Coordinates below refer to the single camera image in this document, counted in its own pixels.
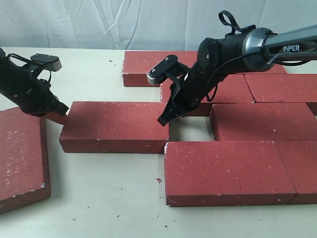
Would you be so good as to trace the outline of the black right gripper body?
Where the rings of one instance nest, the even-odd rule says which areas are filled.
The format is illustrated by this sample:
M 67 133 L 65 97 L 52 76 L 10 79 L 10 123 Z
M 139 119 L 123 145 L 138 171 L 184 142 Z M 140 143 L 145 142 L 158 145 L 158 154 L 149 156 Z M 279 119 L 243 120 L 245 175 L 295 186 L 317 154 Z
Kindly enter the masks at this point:
M 202 99 L 222 81 L 222 74 L 203 72 L 197 66 L 190 68 L 176 83 L 171 84 L 168 109 L 190 112 L 195 110 Z

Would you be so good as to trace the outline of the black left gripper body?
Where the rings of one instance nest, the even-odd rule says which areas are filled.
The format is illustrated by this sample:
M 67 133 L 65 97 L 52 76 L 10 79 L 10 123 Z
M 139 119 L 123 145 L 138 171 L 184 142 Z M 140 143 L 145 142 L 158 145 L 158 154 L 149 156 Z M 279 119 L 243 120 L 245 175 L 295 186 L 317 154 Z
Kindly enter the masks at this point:
M 34 79 L 25 71 L 4 73 L 4 96 L 29 115 L 42 117 L 48 114 L 45 107 L 56 98 L 50 87 L 50 80 Z

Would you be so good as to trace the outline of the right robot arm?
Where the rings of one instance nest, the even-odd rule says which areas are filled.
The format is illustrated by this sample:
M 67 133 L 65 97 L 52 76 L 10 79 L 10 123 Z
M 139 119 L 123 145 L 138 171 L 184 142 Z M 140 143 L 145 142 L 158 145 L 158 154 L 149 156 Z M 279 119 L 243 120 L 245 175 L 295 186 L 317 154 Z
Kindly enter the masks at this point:
M 300 65 L 317 59 L 317 27 L 310 26 L 284 33 L 267 28 L 204 39 L 192 67 L 168 55 L 152 72 L 162 83 L 170 79 L 170 97 L 158 122 L 171 120 L 196 110 L 203 99 L 212 101 L 210 91 L 231 74 L 264 72 L 274 64 Z

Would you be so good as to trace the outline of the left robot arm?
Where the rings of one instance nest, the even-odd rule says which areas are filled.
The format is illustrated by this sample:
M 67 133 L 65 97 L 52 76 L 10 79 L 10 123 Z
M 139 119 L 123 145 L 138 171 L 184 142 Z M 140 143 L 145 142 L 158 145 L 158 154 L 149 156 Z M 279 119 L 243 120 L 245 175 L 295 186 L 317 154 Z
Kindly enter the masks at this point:
M 62 68 L 59 57 L 39 54 L 30 59 L 0 50 L 0 93 L 28 115 L 64 125 L 69 107 L 51 91 L 51 76 L 39 78 L 42 71 Z

